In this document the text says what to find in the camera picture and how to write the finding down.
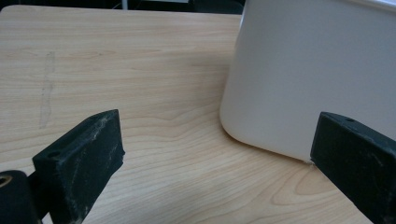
screw hole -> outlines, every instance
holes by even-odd
[[[11,175],[0,175],[0,188],[7,185],[12,180]]]
[[[60,154],[61,154],[60,152],[54,151],[54,152],[51,152],[51,153],[48,155],[48,158],[53,159],[53,158],[59,156]]]

white container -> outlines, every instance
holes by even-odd
[[[395,5],[247,0],[221,103],[224,129],[303,161],[321,111],[396,139]]]

wooden surface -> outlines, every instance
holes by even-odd
[[[314,166],[229,137],[239,16],[50,7],[0,13],[0,170],[120,110],[123,166],[84,223],[370,223]]]

wooden table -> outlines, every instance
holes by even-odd
[[[0,170],[120,110],[126,155],[84,223],[370,223],[315,166],[221,129],[235,15],[7,7]]]

pencil mark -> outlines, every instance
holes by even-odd
[[[55,52],[52,51],[47,54],[44,67],[43,88],[41,90],[40,129],[47,127],[50,120],[50,95],[53,90],[53,82],[50,81],[49,74],[53,72],[55,72]]]

